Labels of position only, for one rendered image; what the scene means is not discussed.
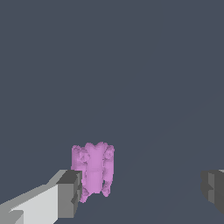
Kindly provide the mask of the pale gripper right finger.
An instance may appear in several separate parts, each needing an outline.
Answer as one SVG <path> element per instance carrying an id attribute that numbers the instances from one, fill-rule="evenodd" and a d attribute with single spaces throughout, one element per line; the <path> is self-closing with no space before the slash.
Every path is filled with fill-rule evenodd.
<path id="1" fill-rule="evenodd" d="M 203 196 L 224 214 L 224 170 L 202 171 L 200 178 Z"/>

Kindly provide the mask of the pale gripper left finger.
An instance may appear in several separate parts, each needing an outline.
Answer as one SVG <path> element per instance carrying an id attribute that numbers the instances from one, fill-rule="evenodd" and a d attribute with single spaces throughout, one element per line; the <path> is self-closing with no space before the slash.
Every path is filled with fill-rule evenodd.
<path id="1" fill-rule="evenodd" d="M 54 224 L 73 218 L 82 193 L 82 172 L 59 170 L 45 185 L 0 205 L 0 224 Z"/>

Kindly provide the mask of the pink lumpy figure object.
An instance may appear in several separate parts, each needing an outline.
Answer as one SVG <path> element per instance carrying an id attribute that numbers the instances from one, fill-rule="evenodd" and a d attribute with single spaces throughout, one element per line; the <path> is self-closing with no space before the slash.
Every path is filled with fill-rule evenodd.
<path id="1" fill-rule="evenodd" d="M 114 153 L 114 146 L 104 142 L 97 145 L 86 143 L 84 147 L 73 146 L 71 169 L 82 171 L 81 203 L 85 203 L 93 193 L 102 193 L 105 197 L 110 195 L 114 176 Z"/>

